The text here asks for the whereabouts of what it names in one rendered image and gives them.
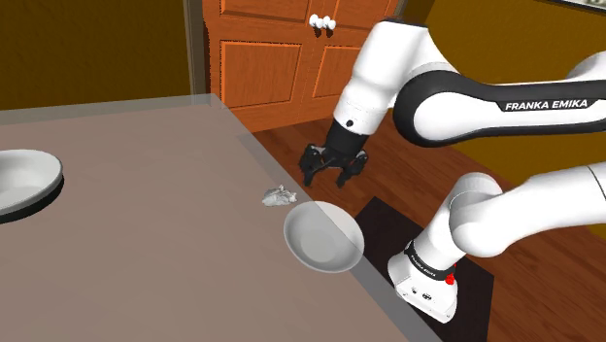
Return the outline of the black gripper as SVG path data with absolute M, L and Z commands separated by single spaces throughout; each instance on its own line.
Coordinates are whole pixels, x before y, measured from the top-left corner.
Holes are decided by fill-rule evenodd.
M 368 161 L 363 149 L 368 135 L 349 131 L 334 120 L 326 135 L 323 147 L 308 144 L 301 155 L 298 166 L 303 173 L 303 185 L 309 187 L 316 173 L 328 167 L 342 168 L 336 185 L 342 188 L 351 177 L 359 175 Z

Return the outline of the crumpled white paper ball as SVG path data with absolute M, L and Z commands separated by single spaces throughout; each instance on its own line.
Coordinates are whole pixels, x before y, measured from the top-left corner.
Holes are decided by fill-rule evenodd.
M 267 207 L 286 206 L 296 201 L 296 193 L 286 189 L 284 185 L 266 190 L 261 200 L 262 204 Z

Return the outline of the small white bowl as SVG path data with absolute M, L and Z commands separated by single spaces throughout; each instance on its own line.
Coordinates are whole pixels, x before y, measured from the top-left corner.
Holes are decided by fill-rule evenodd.
M 323 273 L 341 273 L 362 259 L 365 241 L 357 221 L 339 206 L 308 201 L 289 211 L 284 237 L 293 255 Z

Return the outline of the dark robot stand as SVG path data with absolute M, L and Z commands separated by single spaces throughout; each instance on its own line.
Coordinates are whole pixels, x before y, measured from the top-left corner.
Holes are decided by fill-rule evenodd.
M 389 281 L 388 259 L 403 251 L 421 227 L 378 197 L 372 198 L 355 220 L 365 239 L 363 255 Z M 441 324 L 421 310 L 416 314 L 443 342 L 488 342 L 493 275 L 464 257 L 457 263 L 455 278 L 457 308 L 448 323 Z

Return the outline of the orange wooden cabinet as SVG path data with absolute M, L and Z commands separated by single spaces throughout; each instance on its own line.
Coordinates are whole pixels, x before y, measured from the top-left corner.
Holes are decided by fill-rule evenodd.
M 202 0 L 210 90 L 251 132 L 331 117 L 399 0 Z

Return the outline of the large white bowl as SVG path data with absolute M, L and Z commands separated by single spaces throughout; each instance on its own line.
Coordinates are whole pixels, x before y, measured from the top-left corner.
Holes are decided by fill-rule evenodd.
M 63 165 L 38 150 L 0 151 L 0 224 L 44 208 L 63 181 Z

